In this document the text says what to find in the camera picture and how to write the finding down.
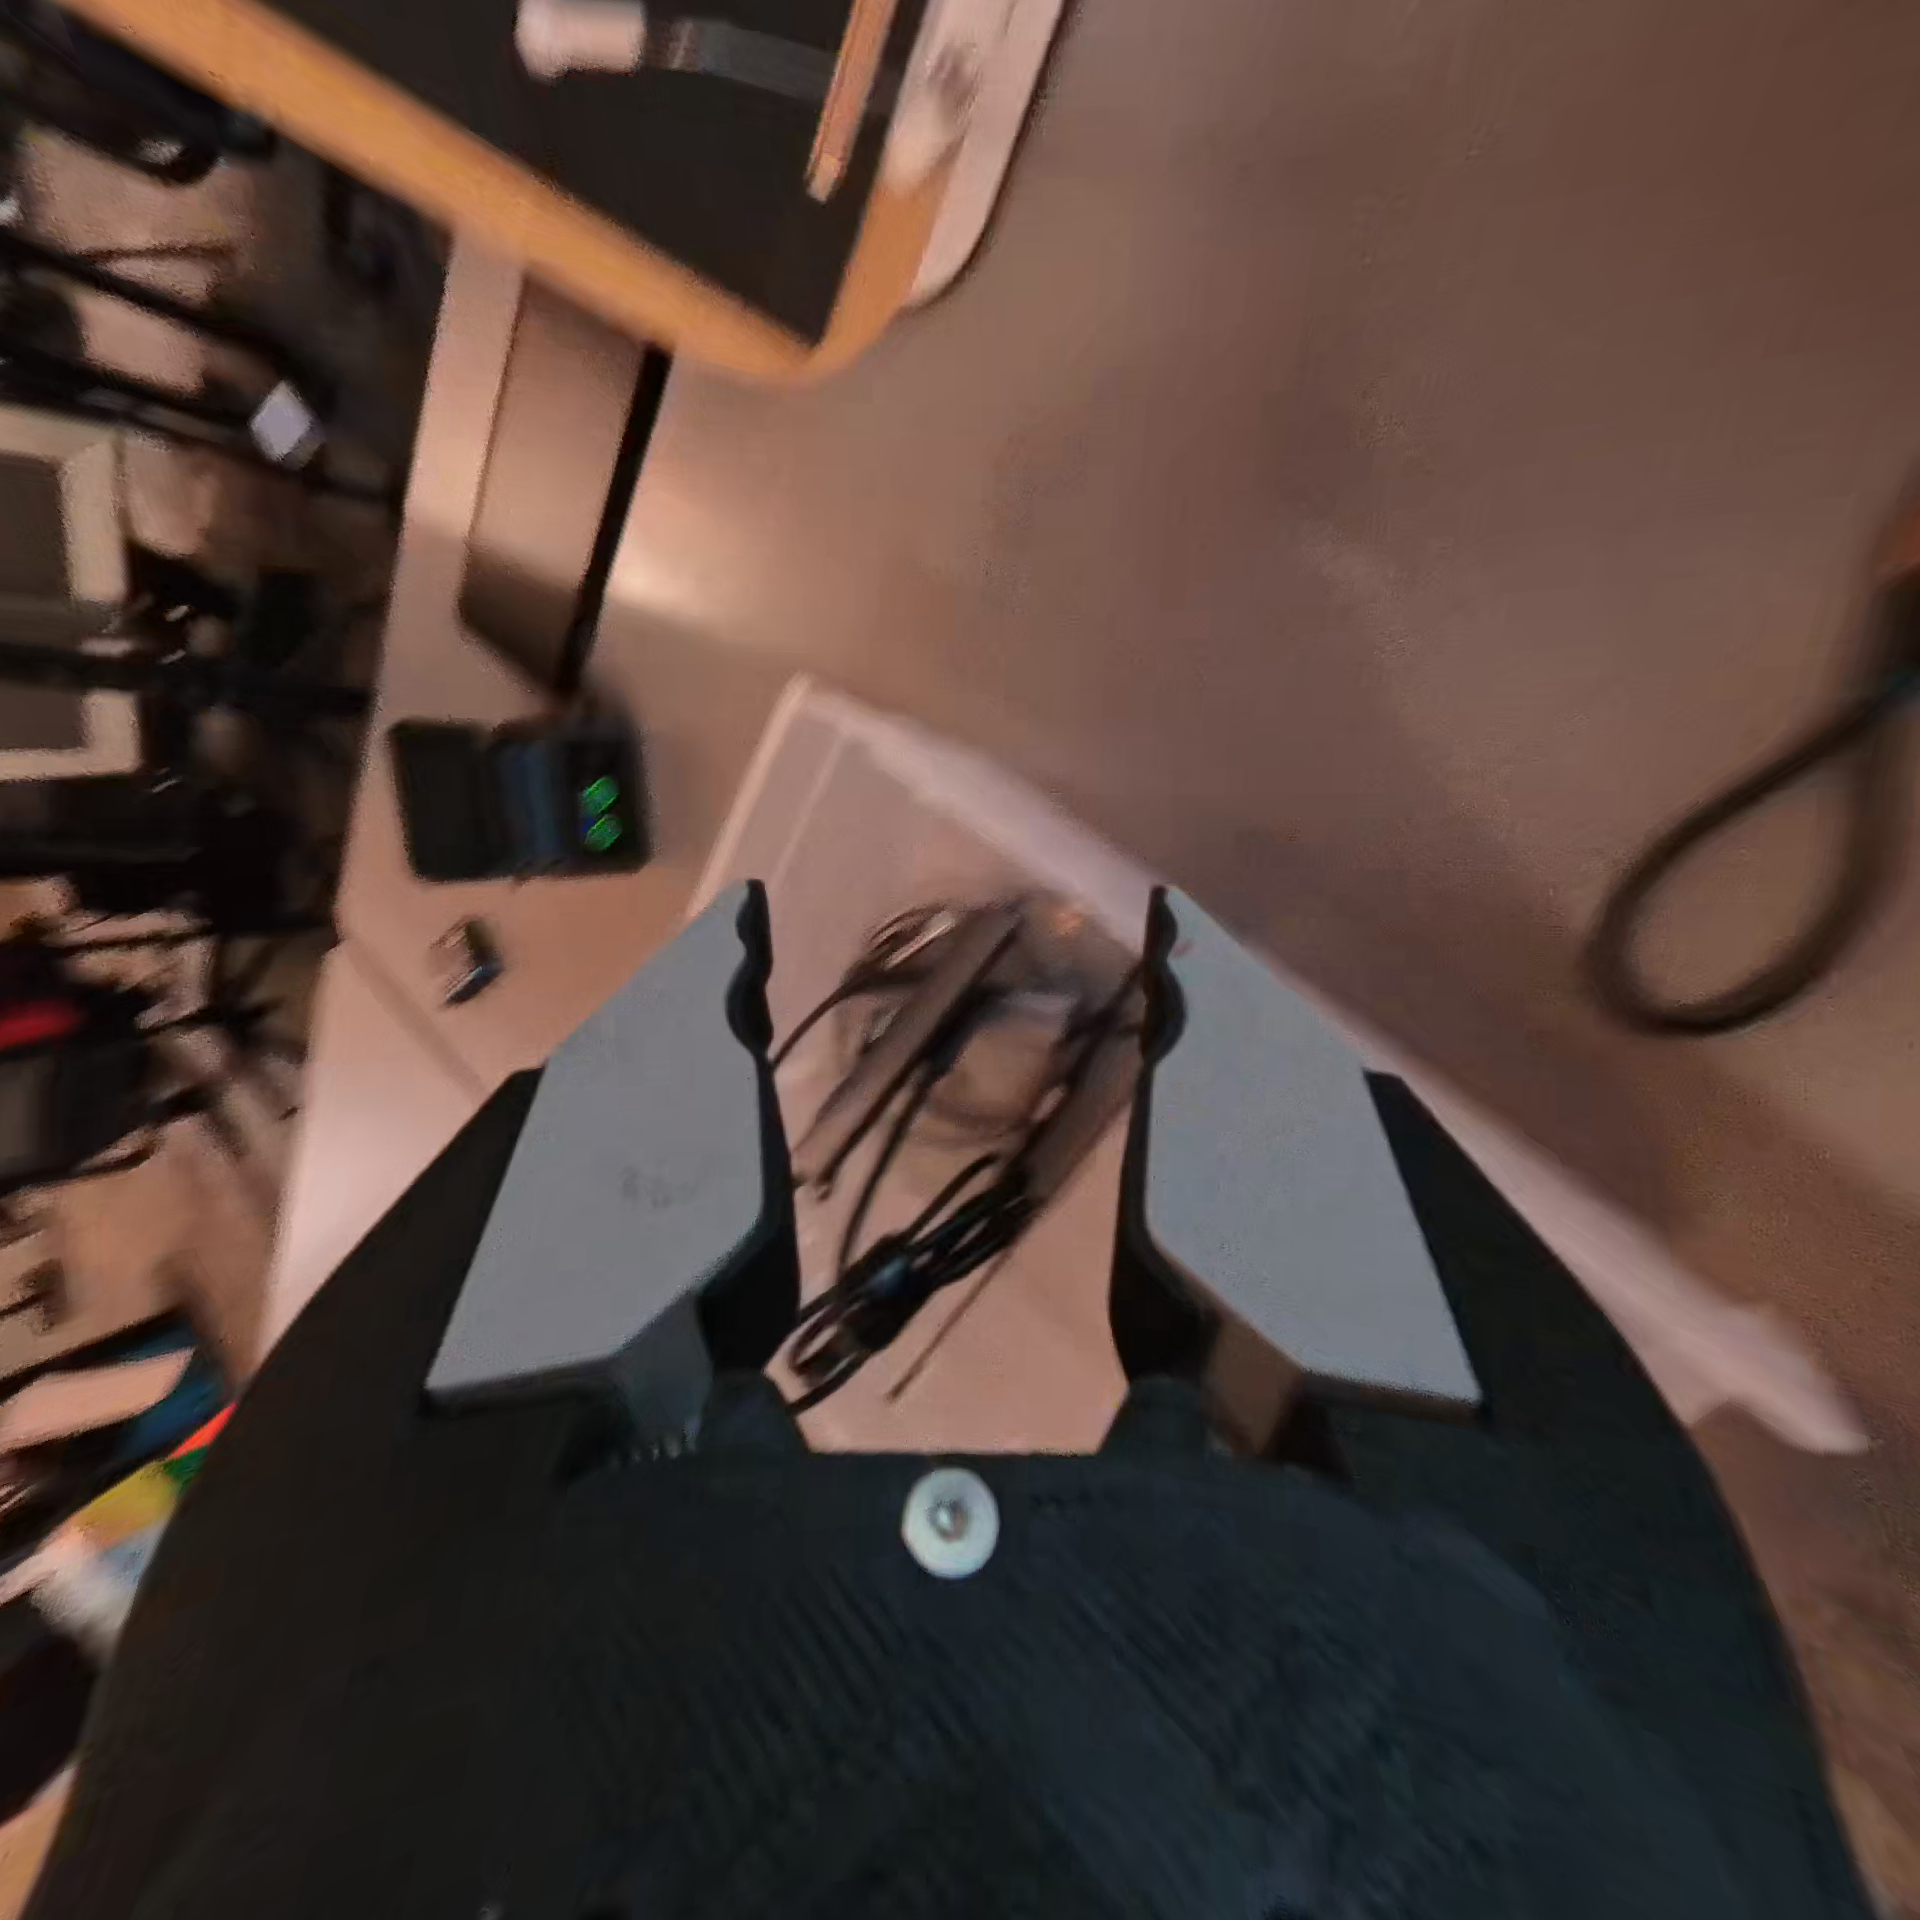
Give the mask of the black desk divider panel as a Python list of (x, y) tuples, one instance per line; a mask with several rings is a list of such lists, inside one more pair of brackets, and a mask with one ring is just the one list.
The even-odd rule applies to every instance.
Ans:
[(282, 132), (596, 317), (798, 384), (861, 358), (978, 252), (1067, 18), (898, 2), (826, 204), (806, 160), (851, 3), (643, 3), (631, 73), (531, 78), (516, 2), (24, 3)]

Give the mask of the black display device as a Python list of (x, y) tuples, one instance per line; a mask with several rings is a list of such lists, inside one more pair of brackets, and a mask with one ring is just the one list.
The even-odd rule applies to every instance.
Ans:
[(633, 731), (602, 717), (386, 731), (405, 866), (425, 883), (596, 877), (656, 853)]

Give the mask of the dark desk leg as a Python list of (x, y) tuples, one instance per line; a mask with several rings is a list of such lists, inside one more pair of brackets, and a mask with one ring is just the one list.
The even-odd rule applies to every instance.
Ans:
[(672, 369), (665, 348), (522, 281), (454, 609), (534, 698), (583, 693)]

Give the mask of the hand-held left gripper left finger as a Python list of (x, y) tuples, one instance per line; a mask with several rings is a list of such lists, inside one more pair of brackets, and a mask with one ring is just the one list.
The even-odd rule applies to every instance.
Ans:
[(765, 888), (723, 888), (538, 1072), (425, 1371), (438, 1410), (700, 1412), (798, 1306)]

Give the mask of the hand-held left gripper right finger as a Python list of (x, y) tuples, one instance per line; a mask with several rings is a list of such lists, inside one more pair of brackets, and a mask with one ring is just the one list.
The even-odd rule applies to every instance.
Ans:
[(1139, 960), (1126, 1381), (1191, 1388), (1242, 1453), (1309, 1447), (1343, 1410), (1474, 1421), (1475, 1366), (1357, 1043), (1177, 888), (1152, 892)]

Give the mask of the metal divider rail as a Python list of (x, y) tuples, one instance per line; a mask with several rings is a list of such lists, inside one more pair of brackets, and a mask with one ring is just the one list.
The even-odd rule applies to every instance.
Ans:
[(804, 186), (816, 204), (836, 196), (879, 81), (900, 2), (851, 2), (837, 37), (806, 157)]

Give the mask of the white peg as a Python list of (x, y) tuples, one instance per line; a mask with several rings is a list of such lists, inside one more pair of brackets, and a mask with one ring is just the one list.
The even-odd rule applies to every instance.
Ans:
[(631, 75), (645, 61), (650, 10), (639, 2), (518, 2), (514, 49), (540, 84)]

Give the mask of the clear plastic bin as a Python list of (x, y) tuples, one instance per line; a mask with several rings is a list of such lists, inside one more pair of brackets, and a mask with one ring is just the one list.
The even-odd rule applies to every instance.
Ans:
[[(1084, 907), (1122, 948), (1144, 941), (1149, 876), (989, 761), (806, 680), (782, 689), (694, 893), (765, 883), (780, 948), (775, 1004), (802, 1012), (830, 962), (887, 907), (1027, 883)], [(1385, 1060), (1328, 1004), (1365, 1067)], [(1626, 1337), (1681, 1423), (1742, 1410), (1809, 1453), (1866, 1449), (1861, 1414), (1795, 1332), (1691, 1275), (1644, 1225), (1500, 1121), (1435, 1089), (1444, 1143)]]

